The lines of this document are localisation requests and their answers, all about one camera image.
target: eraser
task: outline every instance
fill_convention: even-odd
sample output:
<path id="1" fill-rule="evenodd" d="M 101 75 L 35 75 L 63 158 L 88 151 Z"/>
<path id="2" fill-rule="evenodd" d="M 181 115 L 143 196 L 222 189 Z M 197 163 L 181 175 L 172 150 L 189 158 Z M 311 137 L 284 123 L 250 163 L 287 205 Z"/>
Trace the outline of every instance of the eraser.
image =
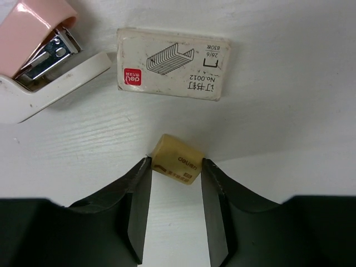
<path id="1" fill-rule="evenodd" d="M 229 41 L 181 33 L 120 29 L 118 89 L 218 101 Z"/>
<path id="2" fill-rule="evenodd" d="M 164 134 L 152 153 L 154 171 L 191 185 L 201 172 L 204 154 L 179 139 Z"/>

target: red logo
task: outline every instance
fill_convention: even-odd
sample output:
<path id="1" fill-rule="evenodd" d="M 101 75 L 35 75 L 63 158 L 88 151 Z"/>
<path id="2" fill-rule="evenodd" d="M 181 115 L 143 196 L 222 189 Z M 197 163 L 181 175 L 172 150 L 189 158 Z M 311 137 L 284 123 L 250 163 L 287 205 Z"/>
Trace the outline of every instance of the red logo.
<path id="1" fill-rule="evenodd" d="M 142 82 L 142 71 L 136 68 L 126 68 L 123 71 L 123 78 L 126 85 L 139 86 Z"/>

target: pink stapler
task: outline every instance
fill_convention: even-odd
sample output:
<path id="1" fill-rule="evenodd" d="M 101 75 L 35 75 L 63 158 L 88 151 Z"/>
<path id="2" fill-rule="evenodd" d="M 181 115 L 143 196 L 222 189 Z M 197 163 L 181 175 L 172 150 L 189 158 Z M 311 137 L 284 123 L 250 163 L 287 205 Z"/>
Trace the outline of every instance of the pink stapler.
<path id="1" fill-rule="evenodd" d="M 101 52 L 51 78 L 82 49 L 68 29 L 77 12 L 65 0 L 19 0 L 0 26 L 0 123 L 20 123 L 110 68 Z"/>

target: white surface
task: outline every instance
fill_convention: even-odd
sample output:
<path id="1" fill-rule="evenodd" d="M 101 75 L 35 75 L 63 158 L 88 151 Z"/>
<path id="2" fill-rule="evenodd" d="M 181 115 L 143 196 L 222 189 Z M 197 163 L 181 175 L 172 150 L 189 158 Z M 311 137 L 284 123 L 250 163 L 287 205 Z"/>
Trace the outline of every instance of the white surface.
<path id="1" fill-rule="evenodd" d="M 137 29 L 117 35 L 119 90 L 220 99 L 230 54 L 227 40 Z"/>
<path id="2" fill-rule="evenodd" d="M 98 53 L 37 92 L 29 92 L 11 78 L 0 75 L 0 123 L 27 120 L 102 74 L 111 65 L 106 53 Z"/>
<path id="3" fill-rule="evenodd" d="M 162 133 L 281 202 L 356 192 L 355 0 L 71 0 L 88 57 L 119 27 L 231 39 L 219 102 L 117 90 L 116 67 L 19 125 L 0 126 L 0 196 L 64 205 L 123 175 Z M 14 1 L 1 0 L 0 18 Z M 209 266 L 199 180 L 154 174 L 144 267 Z"/>

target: white table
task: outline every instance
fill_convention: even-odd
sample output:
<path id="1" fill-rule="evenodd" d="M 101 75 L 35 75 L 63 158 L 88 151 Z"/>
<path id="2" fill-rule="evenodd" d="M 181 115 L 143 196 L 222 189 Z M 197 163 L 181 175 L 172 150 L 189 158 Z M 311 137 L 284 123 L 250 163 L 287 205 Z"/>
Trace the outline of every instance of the white table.
<path id="1" fill-rule="evenodd" d="M 277 202 L 356 192 L 355 0 L 68 0 L 85 52 L 116 29 L 229 38 L 220 102 L 119 92 L 111 70 L 19 125 L 0 125 L 0 197 L 69 205 L 151 152 L 163 133 Z M 0 20 L 14 0 L 0 0 Z M 154 174 L 143 267 L 209 266 L 200 179 Z"/>

